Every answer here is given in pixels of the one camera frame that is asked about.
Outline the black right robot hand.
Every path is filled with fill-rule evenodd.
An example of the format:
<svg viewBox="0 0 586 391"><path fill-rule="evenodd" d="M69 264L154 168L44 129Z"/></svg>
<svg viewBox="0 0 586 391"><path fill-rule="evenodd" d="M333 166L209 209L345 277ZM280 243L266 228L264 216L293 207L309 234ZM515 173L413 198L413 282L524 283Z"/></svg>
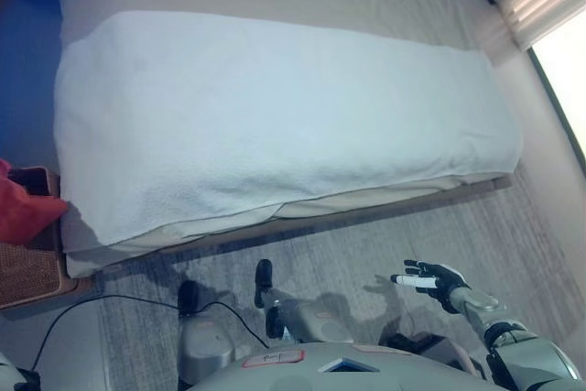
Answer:
<svg viewBox="0 0 586 391"><path fill-rule="evenodd" d="M435 299L449 314L459 314L450 299L457 288L469 288L464 277L457 270L441 264L418 260L404 261L404 274L393 274L390 281L405 287L412 287L417 293Z"/></svg>

